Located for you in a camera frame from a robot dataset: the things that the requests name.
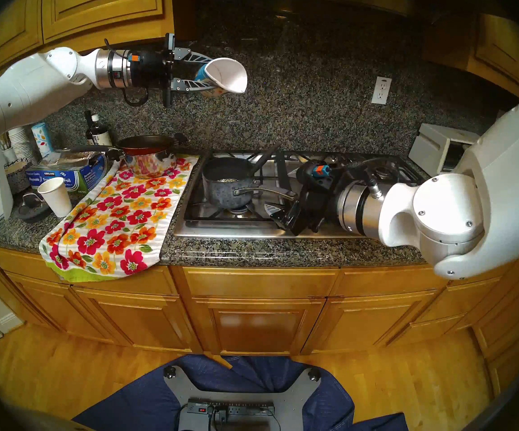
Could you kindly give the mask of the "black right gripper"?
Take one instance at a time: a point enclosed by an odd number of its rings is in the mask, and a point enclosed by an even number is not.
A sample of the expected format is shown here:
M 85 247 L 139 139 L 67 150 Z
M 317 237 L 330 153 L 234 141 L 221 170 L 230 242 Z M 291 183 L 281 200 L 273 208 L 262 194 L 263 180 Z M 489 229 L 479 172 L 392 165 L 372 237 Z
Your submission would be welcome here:
M 309 161 L 309 157 L 296 155 L 299 162 Z M 340 227 L 337 214 L 337 202 L 341 190 L 345 187 L 341 177 L 305 178 L 297 176 L 302 185 L 297 206 L 290 207 L 278 203 L 264 202 L 264 209 L 270 219 L 286 232 L 319 232 L 322 225 Z

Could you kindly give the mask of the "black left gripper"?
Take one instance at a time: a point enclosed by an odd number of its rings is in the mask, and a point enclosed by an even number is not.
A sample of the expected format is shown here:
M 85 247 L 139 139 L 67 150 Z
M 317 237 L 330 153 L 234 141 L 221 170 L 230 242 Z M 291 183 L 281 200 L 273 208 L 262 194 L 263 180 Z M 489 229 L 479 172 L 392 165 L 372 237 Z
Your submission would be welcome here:
M 212 58 L 192 51 L 189 48 L 175 48 L 175 35 L 167 33 L 163 47 L 155 50 L 131 51 L 131 82 L 132 87 L 143 88 L 145 95 L 138 101 L 132 101 L 132 107 L 139 107 L 149 99 L 149 89 L 162 91 L 162 101 L 166 108 L 172 108 L 172 91 L 203 92 L 210 90 L 210 84 L 173 77 L 174 61 L 196 64 L 208 64 Z

